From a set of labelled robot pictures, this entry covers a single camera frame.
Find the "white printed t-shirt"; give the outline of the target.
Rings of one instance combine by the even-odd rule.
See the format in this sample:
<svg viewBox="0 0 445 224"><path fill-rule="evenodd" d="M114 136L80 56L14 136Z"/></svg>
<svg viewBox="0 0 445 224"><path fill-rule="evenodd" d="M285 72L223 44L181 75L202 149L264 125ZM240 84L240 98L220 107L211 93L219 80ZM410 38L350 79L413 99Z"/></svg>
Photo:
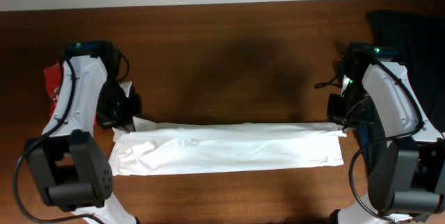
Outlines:
<svg viewBox="0 0 445 224"><path fill-rule="evenodd" d="M114 175L181 175L341 166L331 122L187 125L133 118L114 129L108 162Z"/></svg>

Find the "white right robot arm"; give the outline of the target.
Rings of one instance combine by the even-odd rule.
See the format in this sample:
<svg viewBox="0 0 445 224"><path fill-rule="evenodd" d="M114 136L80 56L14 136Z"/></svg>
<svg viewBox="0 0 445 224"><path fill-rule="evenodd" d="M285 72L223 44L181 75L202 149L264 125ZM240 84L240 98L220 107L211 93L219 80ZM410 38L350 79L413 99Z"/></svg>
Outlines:
<svg viewBox="0 0 445 224"><path fill-rule="evenodd" d="M355 203L329 223L424 223L444 212L444 136L412 90L391 47L353 42L341 55L339 94L327 118L366 139L353 155L348 181Z"/></svg>

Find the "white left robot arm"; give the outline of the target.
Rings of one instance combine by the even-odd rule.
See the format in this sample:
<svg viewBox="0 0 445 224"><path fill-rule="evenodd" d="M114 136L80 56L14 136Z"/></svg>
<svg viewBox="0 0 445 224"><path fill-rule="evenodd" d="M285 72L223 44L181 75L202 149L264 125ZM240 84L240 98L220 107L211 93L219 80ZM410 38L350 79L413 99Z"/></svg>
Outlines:
<svg viewBox="0 0 445 224"><path fill-rule="evenodd" d="M93 138L95 125L128 130L141 112L134 85L118 76L127 61L107 40L68 44L54 112L17 161L27 163L44 204L69 214L61 221L139 222L113 194L111 165Z"/></svg>

